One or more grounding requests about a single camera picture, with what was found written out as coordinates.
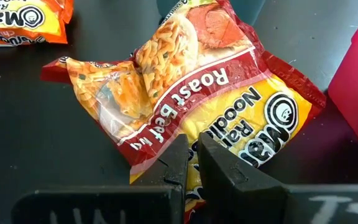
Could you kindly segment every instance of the ramen noodle package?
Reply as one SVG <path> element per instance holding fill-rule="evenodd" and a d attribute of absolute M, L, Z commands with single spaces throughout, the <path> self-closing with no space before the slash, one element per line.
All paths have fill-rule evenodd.
<path fill-rule="evenodd" d="M 326 100 L 302 73 L 264 50 L 228 0 L 180 1 L 128 60 L 62 57 L 44 67 L 42 79 L 73 84 L 78 101 L 131 164 L 131 181 L 187 134 L 187 218 L 203 202 L 200 132 L 259 167 Z"/>
<path fill-rule="evenodd" d="M 66 44 L 74 0 L 0 0 L 0 47 Z"/>

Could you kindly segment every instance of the dark countertop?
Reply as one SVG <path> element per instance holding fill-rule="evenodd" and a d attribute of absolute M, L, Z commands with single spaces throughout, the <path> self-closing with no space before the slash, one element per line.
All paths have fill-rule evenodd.
<path fill-rule="evenodd" d="M 237 13 L 246 9 L 235 2 Z M 68 85 L 39 80 L 62 55 L 120 60 L 154 33 L 156 1 L 76 0 L 69 45 L 0 49 L 0 223 L 22 194 L 59 185 L 127 184 L 129 166 Z M 358 1 L 268 0 L 255 28 L 266 49 L 327 89 L 358 26 Z M 358 139 L 329 100 L 262 170 L 284 183 L 358 183 Z"/>

